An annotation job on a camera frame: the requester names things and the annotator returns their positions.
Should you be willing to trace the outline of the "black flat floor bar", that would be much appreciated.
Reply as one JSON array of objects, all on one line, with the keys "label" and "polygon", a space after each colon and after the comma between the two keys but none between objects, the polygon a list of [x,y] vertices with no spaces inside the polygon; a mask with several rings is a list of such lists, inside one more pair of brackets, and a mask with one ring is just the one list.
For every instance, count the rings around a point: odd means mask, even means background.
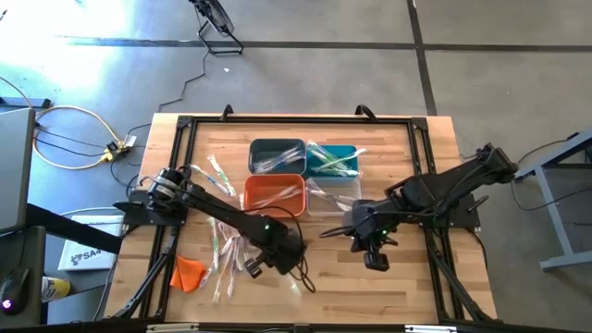
[{"label": "black flat floor bar", "polygon": [[25,100],[23,97],[0,97],[0,107],[32,107],[46,109],[52,106],[52,101],[46,98],[31,98]]}]

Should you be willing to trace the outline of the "clear plastic bin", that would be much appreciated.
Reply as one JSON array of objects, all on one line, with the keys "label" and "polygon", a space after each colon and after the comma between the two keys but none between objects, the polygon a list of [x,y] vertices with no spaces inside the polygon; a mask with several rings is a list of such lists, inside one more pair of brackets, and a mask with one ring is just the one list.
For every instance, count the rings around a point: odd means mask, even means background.
[{"label": "clear plastic bin", "polygon": [[[310,180],[314,181],[326,192],[350,196],[354,198],[355,201],[360,200],[362,197],[360,181],[356,178],[309,178],[306,180],[305,185],[307,185]],[[310,216],[342,216],[345,213],[333,203],[329,203],[317,196],[309,194],[307,191],[306,205],[307,212]]]}]

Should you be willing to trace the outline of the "black aluminium table frame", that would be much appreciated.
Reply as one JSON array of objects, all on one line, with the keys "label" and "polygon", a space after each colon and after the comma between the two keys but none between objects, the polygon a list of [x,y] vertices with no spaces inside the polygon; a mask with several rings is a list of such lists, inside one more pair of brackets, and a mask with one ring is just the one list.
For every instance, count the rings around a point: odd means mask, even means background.
[{"label": "black aluminium table frame", "polygon": [[[317,139],[376,148],[362,160],[363,191],[378,196],[398,179],[436,173],[458,164],[458,149],[448,117],[213,113],[157,114],[142,160],[143,174],[182,164],[187,157],[204,160],[219,154],[242,184],[250,142],[256,138]],[[386,273],[367,270],[358,253],[349,253],[343,238],[319,239],[334,218],[305,218],[311,240],[308,265],[316,292],[282,296],[277,277],[248,278],[248,291],[229,302],[212,303],[196,292],[171,289],[167,266],[140,305],[140,314],[155,313],[165,322],[190,323],[204,330],[249,330],[296,326],[309,331],[395,332],[406,325],[470,324],[472,319],[426,249],[427,233],[403,229],[401,245],[389,252]]]}]

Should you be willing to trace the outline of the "orange plastic bin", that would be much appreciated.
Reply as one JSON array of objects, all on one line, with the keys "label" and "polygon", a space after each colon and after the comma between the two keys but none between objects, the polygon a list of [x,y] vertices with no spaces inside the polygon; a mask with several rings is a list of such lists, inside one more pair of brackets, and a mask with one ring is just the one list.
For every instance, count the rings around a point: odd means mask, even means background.
[{"label": "orange plastic bin", "polygon": [[269,174],[269,175],[252,175],[245,180],[244,184],[244,199],[245,209],[249,208],[249,201],[254,191],[264,187],[279,187],[284,188],[291,185],[296,185],[303,189],[304,193],[304,209],[306,206],[305,201],[305,183],[304,179],[300,175],[296,174]]}]

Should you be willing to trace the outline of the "black computer mouse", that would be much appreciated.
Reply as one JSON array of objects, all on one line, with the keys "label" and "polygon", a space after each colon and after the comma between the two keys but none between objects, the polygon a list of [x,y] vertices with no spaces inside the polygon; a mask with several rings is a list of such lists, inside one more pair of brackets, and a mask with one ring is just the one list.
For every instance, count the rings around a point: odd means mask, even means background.
[{"label": "black computer mouse", "polygon": [[29,275],[29,268],[20,266],[0,281],[0,311],[5,315],[17,315],[26,307]]}]

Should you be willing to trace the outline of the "grey laptop computer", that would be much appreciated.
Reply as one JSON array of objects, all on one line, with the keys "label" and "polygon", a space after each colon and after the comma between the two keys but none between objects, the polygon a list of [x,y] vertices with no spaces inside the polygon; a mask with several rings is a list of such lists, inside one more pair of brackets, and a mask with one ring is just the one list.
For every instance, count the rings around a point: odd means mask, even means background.
[{"label": "grey laptop computer", "polygon": [[25,224],[35,113],[0,113],[0,234]]}]

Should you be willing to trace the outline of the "silver aluminium bar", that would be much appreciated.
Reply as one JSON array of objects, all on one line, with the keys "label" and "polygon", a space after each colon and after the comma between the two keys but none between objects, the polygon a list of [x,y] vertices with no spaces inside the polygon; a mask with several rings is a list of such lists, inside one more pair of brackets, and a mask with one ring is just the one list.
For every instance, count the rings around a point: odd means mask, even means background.
[{"label": "silver aluminium bar", "polygon": [[199,330],[198,324],[192,323],[165,323],[149,325],[145,333],[194,333]]},{"label": "silver aluminium bar", "polygon": [[433,325],[405,325],[405,333],[458,333],[457,327]]}]

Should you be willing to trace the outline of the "dark green plastic bin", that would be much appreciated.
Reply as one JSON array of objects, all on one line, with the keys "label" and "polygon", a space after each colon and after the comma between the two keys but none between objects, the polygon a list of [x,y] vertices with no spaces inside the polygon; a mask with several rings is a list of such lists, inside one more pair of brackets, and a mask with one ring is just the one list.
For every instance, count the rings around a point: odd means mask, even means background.
[{"label": "dark green plastic bin", "polygon": [[[258,159],[258,155],[262,152],[282,152],[288,150],[290,147],[295,145],[300,145],[302,148],[305,149],[304,141],[300,139],[255,139],[250,145],[249,151],[249,161],[248,161],[248,168],[252,174],[253,172],[253,161]],[[306,154],[304,158],[305,166],[304,170],[306,169]]]}]

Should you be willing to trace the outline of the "orange white toothbrush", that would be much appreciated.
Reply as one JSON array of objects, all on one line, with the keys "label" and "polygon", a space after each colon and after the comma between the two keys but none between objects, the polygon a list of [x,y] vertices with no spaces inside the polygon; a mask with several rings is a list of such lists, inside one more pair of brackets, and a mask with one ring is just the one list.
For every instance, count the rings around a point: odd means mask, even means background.
[{"label": "orange white toothbrush", "polygon": [[223,280],[225,276],[231,270],[231,263],[233,262],[233,252],[234,252],[234,237],[231,236],[227,243],[225,244],[222,254],[224,255],[224,262],[221,268],[221,272],[219,274],[218,280],[216,282],[216,289],[213,296],[213,302],[218,303],[221,296],[221,290],[223,286]]}]

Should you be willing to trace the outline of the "blue white toothbrush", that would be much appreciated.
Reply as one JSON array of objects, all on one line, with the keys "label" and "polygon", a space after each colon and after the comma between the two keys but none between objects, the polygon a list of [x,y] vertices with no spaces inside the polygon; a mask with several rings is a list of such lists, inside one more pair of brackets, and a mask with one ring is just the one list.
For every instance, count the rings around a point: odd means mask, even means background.
[{"label": "blue white toothbrush", "polygon": [[226,196],[231,195],[228,188],[226,188],[221,182],[216,180],[213,176],[211,176],[209,173],[207,173],[206,171],[201,169],[199,166],[190,165],[190,167],[192,170],[198,172],[200,175],[202,175],[204,178],[206,178],[210,183],[212,183],[215,187],[217,187],[219,190],[221,190]]},{"label": "blue white toothbrush", "polygon": [[303,157],[290,157],[287,159],[267,159],[253,165],[255,174],[301,174],[305,162]]},{"label": "blue white toothbrush", "polygon": [[262,152],[253,163],[262,168],[274,168],[276,165],[288,165],[301,159],[304,159],[304,151],[292,148],[282,152]]}]

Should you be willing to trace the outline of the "yellow black power plug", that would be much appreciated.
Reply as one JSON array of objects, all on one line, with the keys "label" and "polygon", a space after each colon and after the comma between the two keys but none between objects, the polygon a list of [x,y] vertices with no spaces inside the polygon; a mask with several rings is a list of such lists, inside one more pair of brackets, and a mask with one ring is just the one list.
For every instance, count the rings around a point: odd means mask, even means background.
[{"label": "yellow black power plug", "polygon": [[104,153],[101,155],[101,162],[111,162],[118,156],[126,154],[130,151],[130,147],[122,141],[111,141],[105,146]]}]

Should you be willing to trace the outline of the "black floor fan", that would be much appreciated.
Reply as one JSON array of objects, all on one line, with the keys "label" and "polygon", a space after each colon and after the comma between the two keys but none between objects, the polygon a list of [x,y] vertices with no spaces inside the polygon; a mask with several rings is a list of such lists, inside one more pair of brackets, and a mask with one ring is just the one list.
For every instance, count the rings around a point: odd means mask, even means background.
[{"label": "black floor fan", "polygon": [[[228,16],[228,13],[222,7],[219,0],[188,0],[194,7],[194,11],[197,17],[202,16],[205,18],[205,23],[200,24],[200,28],[197,31],[198,39],[207,48],[208,53],[214,56],[226,56],[226,55],[242,55],[244,45],[234,35],[234,25]],[[225,38],[232,39],[238,46],[237,49],[232,50],[215,50],[204,38],[204,31],[207,26],[212,27],[219,35]]]}]

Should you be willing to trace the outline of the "clear toothbrush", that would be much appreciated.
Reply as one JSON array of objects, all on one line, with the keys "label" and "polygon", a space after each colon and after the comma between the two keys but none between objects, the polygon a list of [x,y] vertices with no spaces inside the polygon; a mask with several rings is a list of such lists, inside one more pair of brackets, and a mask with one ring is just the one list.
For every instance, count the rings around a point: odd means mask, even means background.
[{"label": "clear toothbrush", "polygon": [[330,192],[325,192],[325,191],[320,191],[320,190],[309,190],[308,193],[312,194],[314,196],[317,196],[321,199],[324,199],[326,201],[330,201],[330,202],[351,204],[355,201],[355,199],[350,196],[345,196],[345,195],[340,195],[340,194],[335,194],[335,193],[330,193]]}]

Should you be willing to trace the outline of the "grey metal desk frame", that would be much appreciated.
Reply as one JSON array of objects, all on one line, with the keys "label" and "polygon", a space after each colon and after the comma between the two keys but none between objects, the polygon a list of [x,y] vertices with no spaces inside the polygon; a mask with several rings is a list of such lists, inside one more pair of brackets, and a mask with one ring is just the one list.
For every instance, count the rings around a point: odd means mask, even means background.
[{"label": "grey metal desk frame", "polygon": [[[539,261],[541,270],[592,265],[592,128],[532,149],[518,166],[512,198],[525,212],[545,211],[561,247],[559,254]],[[517,191],[529,181],[541,203],[518,199]]]}]

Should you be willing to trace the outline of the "teal plastic bin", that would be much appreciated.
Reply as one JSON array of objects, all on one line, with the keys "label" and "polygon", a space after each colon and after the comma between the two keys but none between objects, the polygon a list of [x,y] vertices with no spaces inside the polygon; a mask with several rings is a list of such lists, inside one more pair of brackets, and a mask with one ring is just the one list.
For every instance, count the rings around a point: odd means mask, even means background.
[{"label": "teal plastic bin", "polygon": [[[321,145],[323,148],[325,148],[327,151],[329,151],[331,154],[333,154],[336,158],[341,158],[344,156],[347,156],[349,154],[352,154],[356,151],[356,147],[354,145],[330,145],[330,144],[326,144],[326,145]],[[311,177],[316,177],[316,178],[342,178],[342,177],[317,177],[314,175],[313,171],[315,170],[315,167],[320,167],[321,165],[323,165],[325,163],[325,161],[319,160],[316,156],[308,153],[306,151],[306,170],[304,172],[304,176],[306,178],[311,178]],[[359,171],[359,166],[358,166],[358,159],[354,158],[352,160],[349,160],[347,162],[347,164],[351,167],[351,169],[354,170],[358,170]]]}]

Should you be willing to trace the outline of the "white printed box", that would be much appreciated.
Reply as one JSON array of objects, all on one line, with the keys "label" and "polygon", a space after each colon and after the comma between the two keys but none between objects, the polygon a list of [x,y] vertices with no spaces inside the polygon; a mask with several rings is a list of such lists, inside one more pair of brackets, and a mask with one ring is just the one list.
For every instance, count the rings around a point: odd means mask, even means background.
[{"label": "white printed box", "polygon": [[[122,234],[123,216],[73,216],[72,220],[89,225],[113,236]],[[58,265],[59,271],[109,269],[116,259],[114,253],[66,240]]]}]

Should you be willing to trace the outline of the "orange cloth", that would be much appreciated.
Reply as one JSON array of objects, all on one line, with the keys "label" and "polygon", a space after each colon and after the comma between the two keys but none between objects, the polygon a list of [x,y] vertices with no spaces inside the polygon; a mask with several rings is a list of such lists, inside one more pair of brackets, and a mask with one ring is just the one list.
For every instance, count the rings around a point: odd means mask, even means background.
[{"label": "orange cloth", "polygon": [[169,286],[185,293],[193,292],[199,288],[206,271],[206,266],[201,262],[178,255]]}]

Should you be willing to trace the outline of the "yellow white can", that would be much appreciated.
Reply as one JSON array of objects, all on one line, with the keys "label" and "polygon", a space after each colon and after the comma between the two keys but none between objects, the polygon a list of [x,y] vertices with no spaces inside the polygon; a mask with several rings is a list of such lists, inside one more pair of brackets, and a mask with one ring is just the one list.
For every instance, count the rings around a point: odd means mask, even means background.
[{"label": "yellow white can", "polygon": [[68,280],[57,277],[42,277],[42,302],[52,302],[66,298],[69,295],[70,288],[71,284]]}]

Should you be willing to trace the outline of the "black diagonal frame strut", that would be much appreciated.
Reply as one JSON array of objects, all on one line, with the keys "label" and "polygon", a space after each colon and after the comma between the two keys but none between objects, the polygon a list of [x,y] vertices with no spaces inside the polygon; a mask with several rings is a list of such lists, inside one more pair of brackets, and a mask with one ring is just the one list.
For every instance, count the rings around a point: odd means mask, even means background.
[{"label": "black diagonal frame strut", "polygon": [[140,310],[140,318],[147,316],[152,299],[154,283],[164,269],[168,270],[172,266],[177,249],[179,232],[180,227],[171,228],[166,247],[159,254],[156,261],[150,265],[146,277],[133,296],[114,314],[115,318],[132,318],[137,310]]},{"label": "black diagonal frame strut", "polygon": [[[470,324],[498,322],[498,319],[492,318],[481,309],[458,279],[449,234],[438,236],[431,228],[425,228],[424,234],[438,322],[441,325],[448,321],[463,321]],[[446,310],[440,276],[447,280],[450,287],[452,316],[449,316]]]}]

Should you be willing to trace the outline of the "dark operator desk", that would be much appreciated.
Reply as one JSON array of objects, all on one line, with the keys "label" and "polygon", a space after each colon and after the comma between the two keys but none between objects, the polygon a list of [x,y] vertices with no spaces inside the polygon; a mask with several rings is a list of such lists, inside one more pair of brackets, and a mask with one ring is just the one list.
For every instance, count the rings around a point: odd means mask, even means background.
[{"label": "dark operator desk", "polygon": [[16,267],[30,270],[27,305],[16,315],[0,311],[0,332],[42,323],[41,288],[47,234],[110,253],[119,253],[121,248],[120,237],[29,203],[24,226],[0,234],[0,281]]}]

